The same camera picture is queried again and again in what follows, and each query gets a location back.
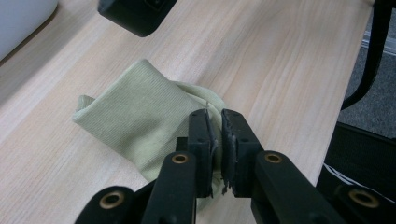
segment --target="wood grain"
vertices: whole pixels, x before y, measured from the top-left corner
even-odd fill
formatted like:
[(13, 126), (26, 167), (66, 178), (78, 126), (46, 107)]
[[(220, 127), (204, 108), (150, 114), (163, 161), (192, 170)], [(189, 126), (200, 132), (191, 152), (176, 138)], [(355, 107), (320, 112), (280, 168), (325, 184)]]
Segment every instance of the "wood grain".
[[(98, 96), (141, 58), (215, 91), (265, 149), (316, 183), (372, 2), (181, 0), (146, 38), (99, 16), (96, 4), (61, 0), (1, 62), (0, 223), (71, 223), (98, 190), (146, 184), (71, 121), (79, 95)], [(229, 193), (197, 221), (253, 223), (248, 204)]]

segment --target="green cloth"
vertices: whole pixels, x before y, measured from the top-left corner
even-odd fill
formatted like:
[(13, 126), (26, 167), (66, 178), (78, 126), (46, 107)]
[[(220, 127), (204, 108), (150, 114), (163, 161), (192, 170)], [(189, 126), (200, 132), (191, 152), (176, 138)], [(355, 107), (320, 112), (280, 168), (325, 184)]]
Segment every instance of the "green cloth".
[[(133, 162), (147, 181), (157, 178), (178, 137), (188, 136), (189, 114), (207, 108), (219, 148), (212, 188), (220, 192), (221, 110), (224, 102), (211, 90), (169, 81), (147, 60), (128, 68), (96, 100), (82, 95), (73, 121)], [(202, 208), (206, 202), (199, 202)]]

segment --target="black chair leg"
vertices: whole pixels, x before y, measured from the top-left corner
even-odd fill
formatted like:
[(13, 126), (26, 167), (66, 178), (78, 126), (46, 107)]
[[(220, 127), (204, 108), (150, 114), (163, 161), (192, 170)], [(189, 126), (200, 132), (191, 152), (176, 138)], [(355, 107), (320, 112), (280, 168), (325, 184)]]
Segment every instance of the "black chair leg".
[(352, 95), (344, 100), (341, 110), (354, 105), (363, 98), (374, 82), (387, 39), (393, 4), (389, 0), (375, 0), (370, 43), (361, 84)]

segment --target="white container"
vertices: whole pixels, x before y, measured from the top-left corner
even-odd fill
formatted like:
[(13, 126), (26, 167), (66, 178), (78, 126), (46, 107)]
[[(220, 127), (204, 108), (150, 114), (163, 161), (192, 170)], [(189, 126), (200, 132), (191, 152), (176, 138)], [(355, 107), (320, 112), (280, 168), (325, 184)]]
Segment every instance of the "white container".
[(58, 0), (0, 0), (0, 60), (55, 10)]

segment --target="brass insert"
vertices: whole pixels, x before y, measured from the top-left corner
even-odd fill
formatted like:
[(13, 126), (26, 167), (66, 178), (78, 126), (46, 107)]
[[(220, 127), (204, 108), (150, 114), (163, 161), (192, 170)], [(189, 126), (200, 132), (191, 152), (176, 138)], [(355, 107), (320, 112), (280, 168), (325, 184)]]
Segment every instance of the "brass insert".
[(99, 202), (99, 205), (104, 209), (111, 209), (122, 204), (124, 199), (124, 193), (119, 190), (115, 190), (103, 196), (103, 198)]

